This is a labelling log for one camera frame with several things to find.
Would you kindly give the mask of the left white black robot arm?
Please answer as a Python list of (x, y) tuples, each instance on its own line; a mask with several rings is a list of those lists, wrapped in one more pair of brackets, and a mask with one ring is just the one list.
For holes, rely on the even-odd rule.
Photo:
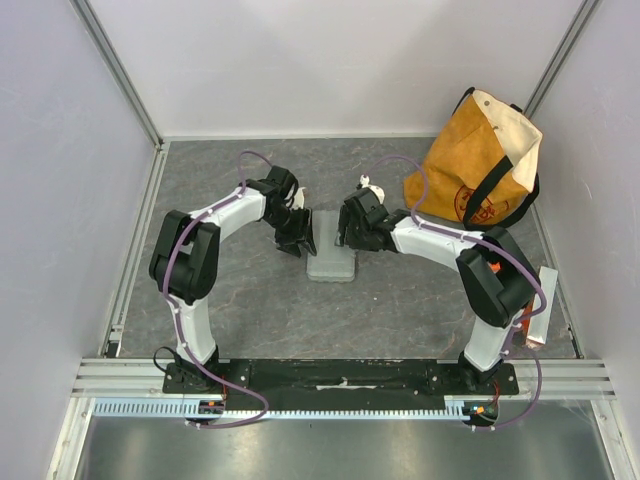
[(312, 210), (289, 170), (273, 166), (266, 178), (243, 180), (223, 199), (189, 213), (166, 214), (149, 264), (149, 276), (165, 297), (177, 334), (177, 354), (190, 362), (185, 380), (210, 392), (220, 380), (210, 362), (218, 351), (208, 295), (217, 275), (222, 242), (241, 228), (263, 221), (274, 230), (276, 249), (296, 258), (315, 256)]

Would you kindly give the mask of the grey plastic tool case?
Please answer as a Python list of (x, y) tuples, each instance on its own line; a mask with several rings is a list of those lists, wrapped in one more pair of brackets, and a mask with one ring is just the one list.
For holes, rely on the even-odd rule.
[(348, 283), (356, 277), (355, 251), (338, 246), (338, 211), (315, 211), (313, 235), (317, 249), (307, 257), (306, 274), (309, 280), (324, 283)]

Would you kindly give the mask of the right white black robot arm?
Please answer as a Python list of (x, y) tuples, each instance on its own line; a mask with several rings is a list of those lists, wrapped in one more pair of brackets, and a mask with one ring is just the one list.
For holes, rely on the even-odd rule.
[(458, 381), (467, 392), (483, 392), (506, 355), (506, 342), (535, 298), (546, 305), (539, 276), (504, 228), (486, 232), (458, 230), (389, 212), (371, 187), (343, 201), (338, 246), (369, 252), (389, 251), (421, 257), (460, 276), (475, 321), (459, 356)]

